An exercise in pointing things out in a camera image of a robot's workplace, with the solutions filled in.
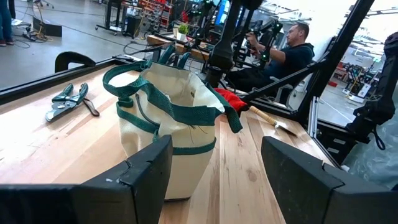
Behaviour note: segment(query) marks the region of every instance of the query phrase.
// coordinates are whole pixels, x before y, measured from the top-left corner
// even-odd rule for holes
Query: wooden table
[[[87,82],[101,113],[92,117],[80,105],[46,122],[51,98],[67,83],[0,106],[0,183],[79,184],[126,159],[119,140],[117,98],[102,85],[108,68],[72,80],[75,93]],[[134,80],[137,72],[116,77],[114,85]],[[213,157],[190,200],[166,202],[159,223],[284,223],[261,159],[261,139],[273,136],[330,163],[296,122],[271,115],[295,127],[298,138],[275,130],[251,112],[241,115],[243,130],[233,134],[224,116],[216,121]]]
[[[149,35],[147,36],[147,41],[148,44],[166,44],[166,43],[171,43],[172,41],[163,39],[161,37],[157,37],[155,35]],[[175,51],[178,54],[184,54],[187,50],[186,48],[182,45],[182,44],[176,44],[175,45]],[[154,61],[158,61],[160,57],[160,53],[159,52],[154,52],[153,54],[153,60]],[[191,57],[194,58],[195,60],[199,60],[199,61],[203,61],[203,58],[205,58],[205,60],[209,59],[209,53],[201,51],[201,50],[197,50],[197,49],[192,49],[191,50]]]

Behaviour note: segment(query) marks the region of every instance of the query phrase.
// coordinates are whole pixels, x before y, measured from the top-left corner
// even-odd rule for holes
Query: concrete floor
[[[63,37],[52,37],[53,41],[45,43],[29,42],[15,36],[16,45],[0,48],[0,89],[20,85],[54,73],[55,57],[64,51],[75,51],[91,57],[94,61],[122,54],[123,47],[131,41],[130,37],[121,34],[114,36],[113,32],[98,29],[97,24],[104,23],[105,5],[90,0],[49,0],[54,9],[44,6],[42,15],[45,20],[63,26]],[[16,0],[17,19],[31,22],[32,16],[39,17],[39,10],[32,10],[32,3]],[[14,35],[21,35],[22,29],[13,28]],[[143,49],[145,40],[136,39],[143,45],[132,44],[128,52]],[[201,64],[188,61],[186,69],[199,72]],[[345,126],[354,119],[353,110],[360,106],[350,101],[342,94],[344,83],[337,87],[327,86],[321,97],[319,118]],[[298,94],[294,101],[300,103],[302,95]]]

